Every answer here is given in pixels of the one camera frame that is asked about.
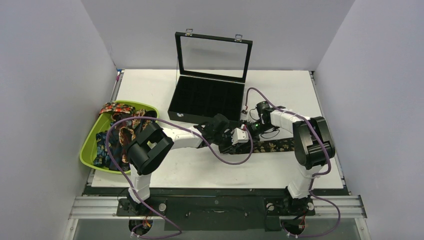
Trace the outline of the black gold floral tie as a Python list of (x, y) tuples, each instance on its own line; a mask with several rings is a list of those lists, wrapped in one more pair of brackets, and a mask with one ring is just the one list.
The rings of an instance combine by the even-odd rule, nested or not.
[[(273, 152), (293, 152), (295, 150), (294, 139), (282, 138), (266, 141), (256, 141), (253, 143), (253, 153), (273, 153)], [(251, 151), (250, 143), (242, 143), (235, 149), (230, 150), (230, 155), (248, 154)]]

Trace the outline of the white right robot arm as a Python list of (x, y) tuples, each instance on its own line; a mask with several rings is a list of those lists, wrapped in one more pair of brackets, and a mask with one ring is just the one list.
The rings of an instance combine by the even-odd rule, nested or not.
[(252, 137), (272, 128), (280, 128), (293, 135), (297, 172), (288, 184), (290, 195), (282, 199), (283, 209), (294, 214), (302, 207), (302, 200), (310, 195), (314, 179), (331, 171), (331, 158), (336, 154), (334, 141), (324, 117), (306, 117), (287, 108), (270, 107), (266, 101), (256, 105), (258, 120), (245, 121)]

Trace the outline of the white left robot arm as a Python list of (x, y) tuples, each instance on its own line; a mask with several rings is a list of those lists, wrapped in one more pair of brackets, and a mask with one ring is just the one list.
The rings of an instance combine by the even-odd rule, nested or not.
[(149, 210), (151, 175), (169, 151), (217, 145), (223, 153), (226, 149), (249, 140), (245, 126), (232, 128), (229, 120), (222, 114), (187, 130), (177, 127), (162, 128), (156, 122), (151, 122), (125, 146), (130, 166), (131, 184), (127, 197), (130, 200), (129, 208), (136, 215), (143, 215)]

